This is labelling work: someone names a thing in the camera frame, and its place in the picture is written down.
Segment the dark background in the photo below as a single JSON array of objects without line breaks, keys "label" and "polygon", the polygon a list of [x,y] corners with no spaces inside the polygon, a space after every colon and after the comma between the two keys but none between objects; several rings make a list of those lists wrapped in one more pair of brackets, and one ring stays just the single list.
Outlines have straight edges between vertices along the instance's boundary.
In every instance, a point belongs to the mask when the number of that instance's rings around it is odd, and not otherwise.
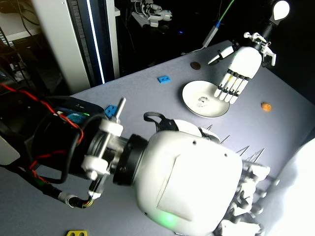
[{"label": "dark background", "polygon": [[[220,0],[155,0],[172,11],[170,22],[159,22],[158,28],[141,28],[131,16],[134,4],[116,0],[121,10],[117,18],[120,66],[122,75],[179,57],[202,47],[202,42],[218,20]],[[220,14],[230,3],[222,0]],[[224,40],[245,43],[243,34],[260,32],[264,19],[271,15],[269,0],[236,0],[226,14],[210,46]],[[290,0],[290,14],[271,36],[271,49],[277,54],[271,70],[315,104],[314,3]]]}]

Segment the brown round object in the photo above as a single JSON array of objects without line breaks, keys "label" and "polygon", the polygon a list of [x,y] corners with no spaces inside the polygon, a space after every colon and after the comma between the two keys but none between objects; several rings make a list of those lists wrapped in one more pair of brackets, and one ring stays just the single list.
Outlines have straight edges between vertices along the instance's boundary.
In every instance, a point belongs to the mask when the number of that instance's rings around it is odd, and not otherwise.
[{"label": "brown round object", "polygon": [[272,110],[272,106],[268,102],[263,102],[261,104],[261,108],[266,112],[270,112]]},{"label": "brown round object", "polygon": [[199,63],[197,63],[197,62],[192,62],[192,63],[190,63],[190,66],[192,67],[192,69],[194,69],[194,70],[200,70],[200,68],[201,68],[201,65],[199,64]]}]

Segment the gray table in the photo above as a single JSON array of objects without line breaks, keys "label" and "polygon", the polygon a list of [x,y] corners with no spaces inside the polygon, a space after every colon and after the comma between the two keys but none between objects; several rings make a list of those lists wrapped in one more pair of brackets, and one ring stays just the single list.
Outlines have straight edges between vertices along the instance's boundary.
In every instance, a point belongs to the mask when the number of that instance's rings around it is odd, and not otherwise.
[{"label": "gray table", "polygon": [[[143,120],[143,113],[157,111],[168,118],[184,119],[197,126],[208,127],[222,139],[231,135],[224,145],[234,151],[250,145],[247,157],[265,148],[259,162],[271,167],[276,176],[315,126],[315,106],[265,68],[244,90],[237,102],[222,117],[206,119],[191,113],[183,104],[181,90],[194,80],[218,84],[231,58],[215,66],[207,61],[228,41],[202,51],[188,54],[132,75],[92,88],[74,97],[106,108],[127,98],[121,121],[123,136],[132,133],[150,138],[155,132],[152,123]],[[200,70],[190,67],[192,61],[201,64]],[[157,77],[168,75],[171,82],[160,84]],[[264,112],[261,102],[270,102],[272,112]],[[40,173],[58,174],[41,167]],[[63,236],[67,230],[84,229],[91,236],[171,236],[172,232],[147,219],[135,204],[130,187],[108,183],[103,196],[92,208],[70,209],[43,196],[18,176],[0,169],[0,228],[1,235]],[[70,176],[60,186],[86,197],[89,182]]]}]

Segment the green light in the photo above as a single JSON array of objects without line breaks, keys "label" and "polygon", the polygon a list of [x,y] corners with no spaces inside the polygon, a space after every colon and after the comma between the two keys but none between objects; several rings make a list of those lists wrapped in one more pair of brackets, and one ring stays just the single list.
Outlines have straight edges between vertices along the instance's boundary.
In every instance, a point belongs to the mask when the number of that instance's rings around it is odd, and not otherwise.
[{"label": "green light", "polygon": [[161,212],[160,217],[159,217],[159,222],[162,226],[166,228],[172,228],[176,225],[177,222],[177,216],[168,213],[168,212]]}]

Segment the white bowl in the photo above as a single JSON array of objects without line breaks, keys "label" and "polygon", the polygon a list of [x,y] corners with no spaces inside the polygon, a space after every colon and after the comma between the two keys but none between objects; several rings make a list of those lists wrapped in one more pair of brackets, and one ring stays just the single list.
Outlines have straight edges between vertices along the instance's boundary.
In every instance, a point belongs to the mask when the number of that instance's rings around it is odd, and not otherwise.
[{"label": "white bowl", "polygon": [[229,103],[213,96],[217,88],[216,85],[207,81],[190,82],[183,89],[184,103],[198,116],[205,118],[222,116],[227,112]]}]

